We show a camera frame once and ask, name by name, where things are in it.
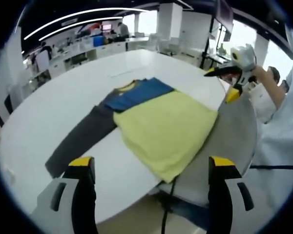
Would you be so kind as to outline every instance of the folded shirt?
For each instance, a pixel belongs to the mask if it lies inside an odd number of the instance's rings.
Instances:
[[[143,80],[138,86],[130,91],[115,97],[105,103],[116,112],[123,112],[145,101],[167,94],[174,89],[161,82],[157,78]]]
[[[217,115],[188,95],[173,91],[114,113],[114,121],[126,146],[170,183],[200,150]]]

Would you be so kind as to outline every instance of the white round table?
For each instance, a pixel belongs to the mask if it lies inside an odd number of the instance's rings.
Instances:
[[[15,176],[14,182],[7,181],[13,197],[30,214],[52,180],[44,164],[59,143],[110,91],[134,79],[156,77],[217,110],[229,86],[203,74],[183,61],[136,50],[86,63],[44,84],[1,131],[0,164]],[[97,223],[128,208],[160,182],[125,146],[119,129],[83,156],[95,158]]]

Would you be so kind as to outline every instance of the person's hand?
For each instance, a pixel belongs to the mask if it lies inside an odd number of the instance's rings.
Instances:
[[[252,76],[255,76],[256,79],[261,83],[263,79],[267,79],[267,78],[273,79],[272,71],[270,70],[265,71],[262,66],[258,66],[258,65],[252,70]]]

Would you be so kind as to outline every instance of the person's arm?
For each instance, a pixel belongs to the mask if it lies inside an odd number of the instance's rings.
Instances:
[[[252,74],[263,84],[278,110],[285,98],[285,92],[273,80],[272,73],[266,72],[261,66],[256,66]]]

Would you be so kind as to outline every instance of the blue box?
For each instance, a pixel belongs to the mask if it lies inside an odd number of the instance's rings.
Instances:
[[[93,37],[93,46],[98,47],[104,45],[104,37],[103,36],[95,36]]]

